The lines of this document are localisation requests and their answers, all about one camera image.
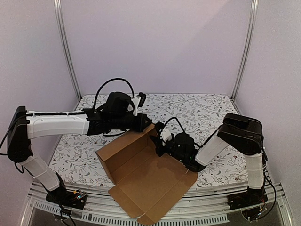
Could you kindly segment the brown cardboard box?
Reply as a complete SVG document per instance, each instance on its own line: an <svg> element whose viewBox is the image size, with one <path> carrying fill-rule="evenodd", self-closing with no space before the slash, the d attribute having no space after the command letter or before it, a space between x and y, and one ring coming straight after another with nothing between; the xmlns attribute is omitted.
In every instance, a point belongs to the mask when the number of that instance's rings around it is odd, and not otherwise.
<svg viewBox="0 0 301 226"><path fill-rule="evenodd" d="M150 136L154 124L142 133L128 131L96 151L114 187L111 197L142 225L159 222L198 178L173 157L157 156Z"/></svg>

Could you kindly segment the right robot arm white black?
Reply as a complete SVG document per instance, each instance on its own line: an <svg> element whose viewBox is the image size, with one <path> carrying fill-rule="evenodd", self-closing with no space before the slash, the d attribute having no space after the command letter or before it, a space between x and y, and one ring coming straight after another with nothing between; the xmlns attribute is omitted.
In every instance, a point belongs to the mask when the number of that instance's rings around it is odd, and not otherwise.
<svg viewBox="0 0 301 226"><path fill-rule="evenodd" d="M263 196L266 182L264 169L268 157L263 147L264 136L259 120L228 113L202 145L196 144L185 131L172 134L166 123L156 123L155 130L156 135L151 135L150 139L157 156L166 153L192 172L201 172L219 153L232 146L246 161L248 187L243 201L247 205L254 205Z"/></svg>

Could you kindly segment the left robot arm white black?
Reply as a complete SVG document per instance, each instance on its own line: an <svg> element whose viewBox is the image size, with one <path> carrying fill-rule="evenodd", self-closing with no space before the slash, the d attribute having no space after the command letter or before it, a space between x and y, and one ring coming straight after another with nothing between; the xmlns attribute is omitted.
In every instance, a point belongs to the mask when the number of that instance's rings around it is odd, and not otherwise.
<svg viewBox="0 0 301 226"><path fill-rule="evenodd" d="M78 134L109 136L112 130L143 132L152 120L138 109L146 99L144 93L130 97L121 92L112 92L99 107L84 108L72 112L27 111L17 107L4 139L7 141L6 156L20 164L40 181L59 204L66 204L70 194L64 190L59 175L31 149L31 140L38 137Z"/></svg>

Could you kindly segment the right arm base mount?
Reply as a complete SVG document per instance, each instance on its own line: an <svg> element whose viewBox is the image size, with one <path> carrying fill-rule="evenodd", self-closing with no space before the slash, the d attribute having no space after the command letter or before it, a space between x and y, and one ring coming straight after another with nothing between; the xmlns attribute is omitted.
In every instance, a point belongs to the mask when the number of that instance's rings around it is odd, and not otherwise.
<svg viewBox="0 0 301 226"><path fill-rule="evenodd" d="M265 194L264 187L260 189L252 189L247 187L245 192L230 194L227 196L227 204L231 210L257 205L255 208L242 211L243 217L248 221L256 221L260 218L263 212L263 207L259 207L259 204L264 205L267 200L268 198Z"/></svg>

